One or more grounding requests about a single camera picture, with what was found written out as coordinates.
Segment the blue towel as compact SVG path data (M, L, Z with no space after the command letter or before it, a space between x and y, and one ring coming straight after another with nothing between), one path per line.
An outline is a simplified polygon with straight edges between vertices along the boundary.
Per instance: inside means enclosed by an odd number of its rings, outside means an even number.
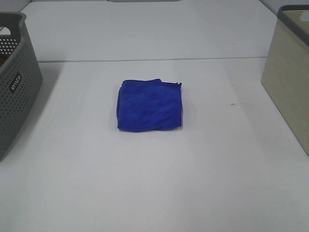
M117 99L122 131L165 131L182 126L182 84L160 79L123 81Z

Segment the beige plastic basket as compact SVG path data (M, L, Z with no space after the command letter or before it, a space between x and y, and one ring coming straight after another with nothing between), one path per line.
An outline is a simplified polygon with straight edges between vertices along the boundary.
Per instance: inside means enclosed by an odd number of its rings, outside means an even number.
M265 63L261 84L303 150L309 151L309 6L284 5Z

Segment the grey perforated plastic basket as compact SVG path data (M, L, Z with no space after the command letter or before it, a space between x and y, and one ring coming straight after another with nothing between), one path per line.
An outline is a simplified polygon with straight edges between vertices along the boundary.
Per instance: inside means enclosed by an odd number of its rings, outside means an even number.
M26 15L2 12L0 26L0 156L26 121L42 85L42 73L25 24Z

